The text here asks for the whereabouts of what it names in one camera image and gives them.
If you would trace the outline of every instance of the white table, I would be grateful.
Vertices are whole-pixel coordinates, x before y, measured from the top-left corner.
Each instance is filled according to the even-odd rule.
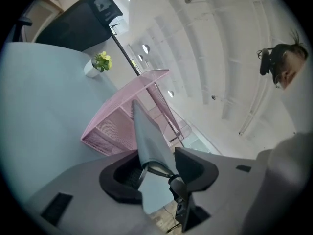
[[[87,54],[9,43],[0,61],[0,151],[4,174],[24,202],[64,170],[103,156],[80,141],[116,88],[105,72],[84,75]]]

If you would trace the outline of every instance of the ceiling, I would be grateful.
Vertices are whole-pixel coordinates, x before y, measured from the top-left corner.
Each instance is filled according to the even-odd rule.
[[[281,0],[131,0],[129,44],[142,66],[169,69],[169,104],[223,155],[255,158],[296,128],[256,51],[306,39]],[[142,44],[151,51],[144,53]],[[166,91],[174,92],[174,97]]]

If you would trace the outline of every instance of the round ceiling light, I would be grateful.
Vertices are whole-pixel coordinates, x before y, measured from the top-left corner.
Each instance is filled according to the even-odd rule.
[[[174,97],[174,92],[173,91],[167,91],[168,95],[170,95],[170,97]]]
[[[148,54],[150,51],[150,47],[148,45],[142,45],[143,51]]]

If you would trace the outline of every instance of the black cable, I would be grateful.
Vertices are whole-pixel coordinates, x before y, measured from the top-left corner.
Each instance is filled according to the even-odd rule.
[[[174,225],[172,228],[170,228],[170,229],[167,230],[166,234],[168,234],[169,232],[171,232],[172,230],[174,230],[175,228],[177,228],[177,227],[180,226],[180,225],[181,225],[180,223]]]
[[[176,221],[175,221],[175,219],[174,219],[174,216],[173,216],[173,214],[171,214],[166,208],[165,208],[165,206],[163,206],[163,208],[172,216],[172,218],[173,218],[173,221],[174,221],[174,224],[176,225]]]

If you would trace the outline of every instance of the pink mesh organizer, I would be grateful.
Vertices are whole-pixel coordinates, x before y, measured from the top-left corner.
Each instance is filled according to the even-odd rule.
[[[107,155],[137,149],[132,101],[134,99],[159,125],[169,147],[191,133],[190,127],[169,108],[156,81],[169,70],[150,70],[128,83],[107,100],[93,117],[81,141]]]

